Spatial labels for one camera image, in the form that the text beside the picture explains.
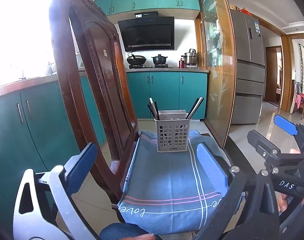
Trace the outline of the person's right hand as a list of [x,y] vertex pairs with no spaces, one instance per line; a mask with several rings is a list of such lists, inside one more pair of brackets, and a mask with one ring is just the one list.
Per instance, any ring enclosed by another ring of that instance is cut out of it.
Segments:
[[[290,154],[299,154],[300,151],[291,148],[291,149],[289,150],[289,153],[290,153]],[[279,212],[284,212],[284,211],[287,210],[287,207],[288,207],[288,200],[287,200],[287,197],[288,197],[288,196],[287,196],[286,194],[283,194],[283,193],[279,193],[279,194],[278,194],[278,197],[277,197],[277,208],[278,208],[278,211],[279,211]]]

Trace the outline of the person's left hand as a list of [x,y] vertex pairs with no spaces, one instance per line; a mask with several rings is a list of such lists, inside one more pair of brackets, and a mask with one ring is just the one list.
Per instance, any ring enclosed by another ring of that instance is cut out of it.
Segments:
[[121,240],[155,240],[155,235],[148,233],[148,234],[139,235],[139,236],[135,236],[135,237],[122,238]]

